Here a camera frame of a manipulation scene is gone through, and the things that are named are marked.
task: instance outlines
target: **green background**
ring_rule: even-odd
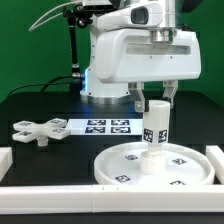
[[[0,102],[21,85],[48,82],[71,69],[70,42],[66,21],[60,17],[30,33],[29,27],[49,9],[63,0],[7,0],[0,8]],[[200,42],[202,73],[198,80],[179,82],[179,90],[193,90],[224,107],[224,31],[223,0],[204,0],[183,22],[196,32]],[[80,65],[89,62],[88,30],[78,30]],[[162,89],[161,83],[149,83],[147,89]],[[40,88],[28,89],[39,91]]]

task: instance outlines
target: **white plastic part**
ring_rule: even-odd
[[[215,175],[224,185],[224,153],[218,146],[207,146],[206,156],[215,168]]]
[[[101,34],[96,48],[98,78],[113,83],[199,77],[200,50],[194,32],[177,31],[172,43],[156,44],[150,38],[150,32],[141,29]]]
[[[19,133],[14,134],[13,140],[20,142],[30,142],[37,140],[38,146],[48,145],[48,137],[61,140],[71,134],[71,131],[65,129],[67,121],[59,118],[48,121],[45,124],[36,124],[30,121],[21,121],[13,125]]]
[[[132,22],[132,13],[136,9],[147,10],[148,21],[144,24]],[[103,31],[110,31],[122,28],[153,28],[163,22],[163,7],[159,2],[138,3],[131,7],[108,13],[101,16],[97,21],[97,28]]]
[[[141,170],[147,174],[161,174],[166,170],[166,157],[161,151],[168,141],[170,103],[150,100],[149,111],[143,113],[142,140],[148,144],[148,151],[141,154]]]
[[[222,185],[1,187],[0,214],[224,212]]]
[[[203,154],[179,145],[165,143],[166,170],[147,174],[140,169],[140,158],[147,143],[133,142],[113,146],[101,152],[94,162],[94,175],[102,185],[202,185],[213,184],[215,171]]]
[[[0,148],[0,181],[3,179],[8,169],[12,165],[12,149]]]

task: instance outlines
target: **black cable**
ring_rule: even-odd
[[[40,92],[44,92],[49,87],[49,84],[62,80],[62,79],[68,79],[68,78],[72,78],[72,75],[63,75],[63,76],[56,77],[50,80],[46,85],[44,85],[44,87],[41,89]]]
[[[72,84],[72,82],[64,82],[64,83],[43,83],[43,84],[31,84],[31,85],[19,86],[19,87],[13,89],[12,91],[10,91],[10,92],[8,93],[6,99],[9,99],[9,97],[10,97],[14,92],[16,92],[16,91],[19,90],[19,89],[24,89],[24,88],[29,88],[29,87],[45,86],[45,85],[48,85],[48,86],[59,86],[59,85],[70,85],[70,84]]]

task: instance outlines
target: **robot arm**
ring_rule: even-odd
[[[121,2],[116,2],[115,7],[121,8]],[[182,31],[180,25],[186,2],[142,0],[96,18],[96,74],[103,83],[130,83],[136,111],[145,109],[140,103],[144,99],[141,83],[163,81],[163,97],[170,98],[173,104],[177,80],[197,79],[200,75],[196,34]]]

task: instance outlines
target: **white block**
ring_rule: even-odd
[[[12,165],[12,149],[0,148],[0,181]]]
[[[215,168],[215,175],[224,185],[224,153],[218,146],[207,146],[206,156]]]

